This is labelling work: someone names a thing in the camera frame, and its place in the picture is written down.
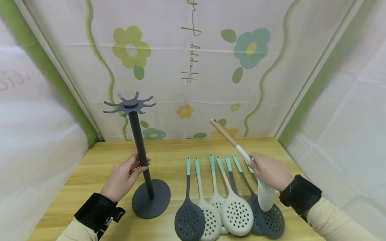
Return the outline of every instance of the slotted spoon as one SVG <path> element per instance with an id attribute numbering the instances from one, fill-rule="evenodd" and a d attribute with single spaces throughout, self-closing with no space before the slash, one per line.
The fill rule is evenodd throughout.
<path id="1" fill-rule="evenodd" d="M 210 170 L 212 171 L 212 181 L 213 181 L 213 195 L 208 201 L 211 205 L 215 206 L 217 210 L 221 213 L 221 206 L 225 202 L 225 198 L 220 196 L 217 191 L 217 182 L 216 182 L 216 168 L 215 168 L 215 159 L 213 154 L 209 155 Z M 224 224 L 221 221 L 221 235 L 229 233 L 229 231 L 224 227 Z"/>
<path id="2" fill-rule="evenodd" d="M 196 175 L 198 182 L 198 195 L 200 199 L 198 200 L 198 206 L 204 212 L 205 216 L 205 230 L 204 234 L 201 237 L 203 241 L 215 241 L 221 233 L 222 221 L 220 212 L 216 207 L 210 205 L 204 199 L 204 195 L 202 193 L 202 184 L 201 184 L 201 173 L 200 173 L 200 161 L 198 157 L 195 158 L 196 165 Z"/>
<path id="3" fill-rule="evenodd" d="M 247 179 L 245 178 L 244 172 L 241 169 L 239 160 L 237 159 L 236 155 L 233 154 L 232 158 L 237 166 L 237 169 L 240 172 L 242 179 L 244 180 L 245 184 L 247 185 L 249 192 L 251 193 L 251 196 L 248 198 L 247 203 L 251 206 L 251 209 L 253 211 L 254 222 L 253 222 L 253 227 L 252 227 L 252 233 L 254 233 L 256 235 L 264 235 L 263 231 L 261 230 L 260 223 L 258 223 L 258 221 L 257 221 L 257 215 L 259 213 L 259 210 L 261 210 L 260 205 L 259 205 L 259 199 L 257 198 L 256 194 L 252 190 Z"/>
<path id="4" fill-rule="evenodd" d="M 226 155 L 225 156 L 225 164 L 227 165 L 227 169 L 228 169 L 228 174 L 229 174 L 229 179 L 230 179 L 230 185 L 232 187 L 232 191 L 234 191 L 234 193 L 237 195 L 237 196 L 240 196 L 238 191 L 237 191 L 237 187 L 236 187 L 236 182 L 235 182 L 235 177 L 233 176 L 233 172 L 232 172 L 232 165 L 230 163 L 230 159 L 229 159 L 229 156 Z"/>
<path id="5" fill-rule="evenodd" d="M 190 157 L 186 158 L 186 197 L 174 218 L 174 228 L 182 241 L 198 241 L 205 230 L 205 216 L 201 208 L 189 198 Z"/>
<path id="6" fill-rule="evenodd" d="M 225 228 L 236 236 L 247 235 L 253 226 L 253 212 L 247 201 L 237 196 L 230 187 L 227 175 L 219 156 L 216 156 L 216 162 L 223 175 L 228 189 L 228 196 L 221 207 L 221 219 Z"/>
<path id="7" fill-rule="evenodd" d="M 254 180 L 257 184 L 257 178 L 255 176 L 254 171 L 247 165 L 252 177 L 254 177 Z M 280 208 L 273 204 L 272 208 L 264 212 L 261 210 L 261 208 L 254 210 L 254 218 L 255 222 L 260 224 L 261 231 L 270 239 L 278 239 L 280 238 L 285 229 L 285 221 L 283 213 L 281 212 Z"/>
<path id="8" fill-rule="evenodd" d="M 249 155 L 241 148 L 240 145 L 226 132 L 221 125 L 215 120 L 211 119 L 210 123 L 231 143 L 240 153 L 241 155 L 249 162 L 251 162 L 251 158 Z M 266 212 L 271 209 L 272 205 L 275 203 L 276 191 L 270 186 L 266 185 L 262 181 L 258 179 L 259 189 L 257 190 L 257 197 L 259 198 L 259 204 L 261 209 Z"/>

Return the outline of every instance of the photo booth tent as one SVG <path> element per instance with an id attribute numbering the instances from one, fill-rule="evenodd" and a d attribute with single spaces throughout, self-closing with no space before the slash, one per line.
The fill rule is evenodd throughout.
<path id="1" fill-rule="evenodd" d="M 386 3 L 0 3 L 0 236 L 26 240 L 97 140 L 131 140 L 104 101 L 157 105 L 151 139 L 273 136 L 324 196 L 386 231 Z"/>

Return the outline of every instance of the black wrist brace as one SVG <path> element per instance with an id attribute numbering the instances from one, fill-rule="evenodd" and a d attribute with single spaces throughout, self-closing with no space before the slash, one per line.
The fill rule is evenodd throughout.
<path id="1" fill-rule="evenodd" d="M 104 233 L 111 220 L 119 222 L 125 214 L 123 208 L 116 207 L 117 204 L 99 193 L 93 193 L 74 216 L 94 232 Z"/>
<path id="2" fill-rule="evenodd" d="M 291 206 L 305 221 L 305 213 L 322 197 L 322 191 L 301 175 L 280 193 L 279 200 L 284 206 Z"/>

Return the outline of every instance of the table surface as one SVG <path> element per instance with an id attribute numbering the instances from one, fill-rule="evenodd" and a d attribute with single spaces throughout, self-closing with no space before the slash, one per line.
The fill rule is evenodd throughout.
<path id="1" fill-rule="evenodd" d="M 283 161 L 290 172 L 302 174 L 297 165 L 291 160 L 283 147 L 272 137 L 243 137 L 235 138 L 247 153 L 260 152 Z M 198 157 L 200 160 L 201 181 L 203 194 L 209 200 L 213 193 L 212 174 L 209 166 L 209 154 L 219 155 L 225 166 L 225 155 L 236 154 L 243 160 L 235 148 L 225 139 L 187 139 L 187 140 L 156 140 L 145 141 L 147 156 L 152 158 L 149 167 L 152 179 L 162 179 L 170 187 L 171 200 L 167 209 L 153 219 L 140 219 L 131 209 L 134 191 L 144 182 L 143 176 L 138 178 L 133 189 L 119 202 L 119 206 L 126 210 L 126 214 L 119 223 L 112 222 L 102 237 L 102 241 L 128 240 L 179 240 L 174 231 L 174 216 L 185 199 L 186 194 L 186 157 Z M 61 234 L 73 219 L 73 215 L 84 204 L 93 192 L 99 192 L 111 173 L 115 164 L 126 160 L 135 151 L 134 142 L 99 142 L 91 148 L 76 167 L 71 177 L 56 196 L 43 218 L 29 237 L 29 241 L 51 241 Z M 241 163 L 244 173 L 249 173 L 244 162 Z M 248 189 L 238 174 L 234 162 L 232 169 L 239 194 L 247 199 Z M 250 175 L 246 175 L 248 182 L 254 184 Z M 222 175 L 216 165 L 217 188 L 222 196 L 226 196 L 225 186 L 222 185 Z M 257 186 L 251 185 L 257 193 Z M 198 186 L 195 175 L 194 162 L 191 166 L 190 197 L 198 203 Z M 297 214 L 276 199 L 276 204 L 283 212 L 286 227 L 280 240 L 324 240 L 316 234 Z M 219 241 L 241 239 L 228 233 L 219 237 Z M 250 235 L 243 240 L 269 240 L 266 237 Z"/>

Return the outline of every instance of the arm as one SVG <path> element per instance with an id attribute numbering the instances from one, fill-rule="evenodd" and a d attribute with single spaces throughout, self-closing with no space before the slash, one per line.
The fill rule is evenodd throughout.
<path id="1" fill-rule="evenodd" d="M 116 208 L 118 202 L 134 186 L 141 167 L 138 153 L 117 164 L 99 194 L 94 193 L 75 214 L 75 217 L 56 241 L 97 241 L 108 228 L 111 220 L 118 222 L 125 213 Z"/>
<path id="2" fill-rule="evenodd" d="M 324 197 L 308 211 L 307 221 L 326 240 L 378 240 Z"/>
<path id="3" fill-rule="evenodd" d="M 284 163 L 251 153 L 248 166 L 258 179 L 280 192 L 280 201 L 291 206 L 320 236 L 328 241 L 376 239 L 369 231 L 321 196 L 322 191 L 308 180 L 291 175 Z"/>
<path id="4" fill-rule="evenodd" d="M 56 241 L 97 241 L 94 230 L 73 219 Z"/>

